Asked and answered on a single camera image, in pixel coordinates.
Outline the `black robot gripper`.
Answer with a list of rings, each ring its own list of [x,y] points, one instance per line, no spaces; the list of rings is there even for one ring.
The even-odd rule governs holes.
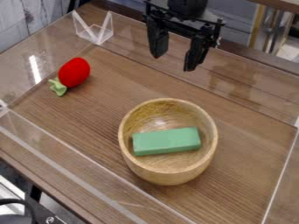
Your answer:
[[[203,63],[210,47],[220,43],[222,17],[207,9],[208,0],[144,0],[144,21],[150,52],[158,59],[168,51],[168,33],[191,39],[183,71],[194,71]]]

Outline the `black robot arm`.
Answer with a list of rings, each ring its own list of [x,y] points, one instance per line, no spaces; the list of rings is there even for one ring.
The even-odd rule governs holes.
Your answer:
[[[222,17],[207,10],[208,0],[144,0],[150,52],[159,59],[168,51],[170,33],[191,40],[183,71],[194,71],[211,48],[220,44]]]

